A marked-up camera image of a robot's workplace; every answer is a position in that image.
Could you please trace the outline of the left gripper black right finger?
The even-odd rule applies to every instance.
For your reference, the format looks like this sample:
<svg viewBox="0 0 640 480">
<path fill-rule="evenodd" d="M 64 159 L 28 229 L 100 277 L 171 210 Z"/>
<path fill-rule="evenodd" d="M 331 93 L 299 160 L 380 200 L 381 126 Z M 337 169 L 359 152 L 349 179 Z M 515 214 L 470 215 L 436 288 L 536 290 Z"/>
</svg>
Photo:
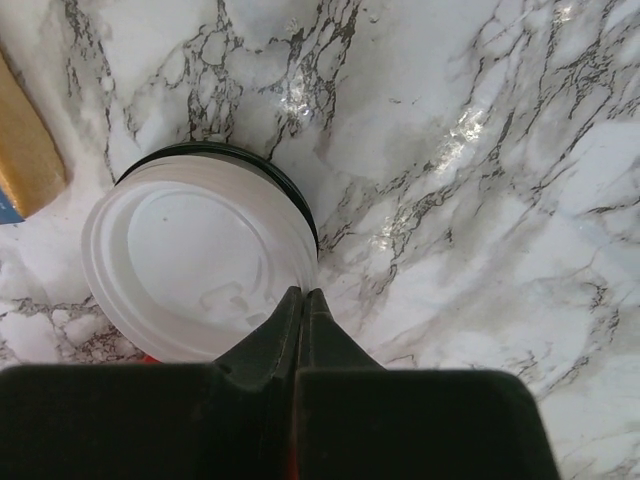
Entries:
<svg viewBox="0 0 640 480">
<path fill-rule="evenodd" d="M 295 398 L 300 479 L 556 479 L 536 402 L 497 370 L 386 370 L 305 299 Z"/>
</svg>

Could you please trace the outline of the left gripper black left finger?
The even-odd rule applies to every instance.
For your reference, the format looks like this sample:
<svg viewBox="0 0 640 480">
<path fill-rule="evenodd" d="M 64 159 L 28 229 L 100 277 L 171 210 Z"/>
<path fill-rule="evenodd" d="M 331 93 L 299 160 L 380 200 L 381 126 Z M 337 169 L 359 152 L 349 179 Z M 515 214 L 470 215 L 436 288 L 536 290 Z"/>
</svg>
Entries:
<svg viewBox="0 0 640 480">
<path fill-rule="evenodd" d="M 212 362 L 1 374 L 5 479 L 285 479 L 302 292 Z"/>
</svg>

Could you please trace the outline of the white plastic cup lid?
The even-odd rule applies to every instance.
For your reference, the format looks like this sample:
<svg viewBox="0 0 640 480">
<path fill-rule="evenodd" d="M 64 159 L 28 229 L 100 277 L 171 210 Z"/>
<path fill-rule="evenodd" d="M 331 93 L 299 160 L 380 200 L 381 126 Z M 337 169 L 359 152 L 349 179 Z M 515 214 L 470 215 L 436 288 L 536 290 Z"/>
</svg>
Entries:
<svg viewBox="0 0 640 480">
<path fill-rule="evenodd" d="M 265 174 L 238 161 L 152 161 L 99 200 L 81 257 L 111 323 L 162 362 L 212 360 L 264 323 L 285 292 L 312 290 L 311 230 Z"/>
</svg>

